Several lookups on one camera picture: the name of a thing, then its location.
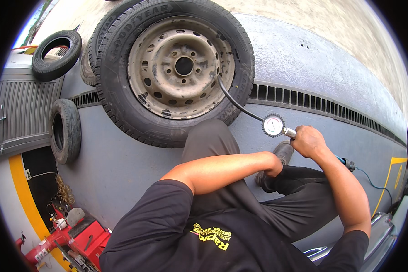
black t-shirt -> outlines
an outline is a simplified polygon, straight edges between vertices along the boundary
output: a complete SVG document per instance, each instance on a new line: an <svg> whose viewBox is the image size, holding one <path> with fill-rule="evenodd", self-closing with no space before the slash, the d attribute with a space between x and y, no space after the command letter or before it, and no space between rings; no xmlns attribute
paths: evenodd
<svg viewBox="0 0 408 272"><path fill-rule="evenodd" d="M193 195L175 180L154 183L116 225L102 272L358 271L369 239L343 235L317 267L258 216L230 209L189 218Z"/></svg>

wheel hub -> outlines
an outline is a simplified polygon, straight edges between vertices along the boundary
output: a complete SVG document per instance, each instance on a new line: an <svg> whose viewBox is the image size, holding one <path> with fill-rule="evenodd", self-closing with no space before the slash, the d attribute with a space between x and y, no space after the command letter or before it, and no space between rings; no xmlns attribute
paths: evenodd
<svg viewBox="0 0 408 272"><path fill-rule="evenodd" d="M134 95L151 112L170 119L198 117L220 103L218 73L230 86L231 47L197 18L170 17L148 27L133 44L128 75Z"/></svg>

black pants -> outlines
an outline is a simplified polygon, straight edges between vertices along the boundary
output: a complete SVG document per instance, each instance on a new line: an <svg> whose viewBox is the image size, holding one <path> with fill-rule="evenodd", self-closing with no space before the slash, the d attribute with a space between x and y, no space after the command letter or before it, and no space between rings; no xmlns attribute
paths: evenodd
<svg viewBox="0 0 408 272"><path fill-rule="evenodd" d="M240 154L240 149L227 125L206 120L189 132L182 162L228 154ZM266 180L262 187L265 192L277 191L285 196L259 202L245 181L239 180L212 193L195 195L190 216L245 209L291 242L309 236L337 216L331 188L321 171L285 165L275 179Z"/></svg>

shoe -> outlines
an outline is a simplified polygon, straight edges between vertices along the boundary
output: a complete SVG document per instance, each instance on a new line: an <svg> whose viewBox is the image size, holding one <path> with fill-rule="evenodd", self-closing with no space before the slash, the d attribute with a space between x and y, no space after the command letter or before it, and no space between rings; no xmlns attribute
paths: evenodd
<svg viewBox="0 0 408 272"><path fill-rule="evenodd" d="M275 147L274 149L274 154L278 157L278 159L281 160L281 163L283 165L288 165L291 156L293 155L294 149L290 144L289 140L285 140L282 141L281 143L279 143L277 145L277 147ZM261 187L261 185L263 184L263 181L266 178L266 174L264 173L264 171L260 171L255 175L255 183L257 184L257 186Z"/></svg>

electrical outlet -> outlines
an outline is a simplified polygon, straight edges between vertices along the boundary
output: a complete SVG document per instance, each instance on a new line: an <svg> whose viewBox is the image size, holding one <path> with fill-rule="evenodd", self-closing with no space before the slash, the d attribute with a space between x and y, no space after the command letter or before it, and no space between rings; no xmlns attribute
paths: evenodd
<svg viewBox="0 0 408 272"><path fill-rule="evenodd" d="M29 169L24 170L24 175L26 176L27 180L30 180L32 178L32 176L30 175Z"/></svg>

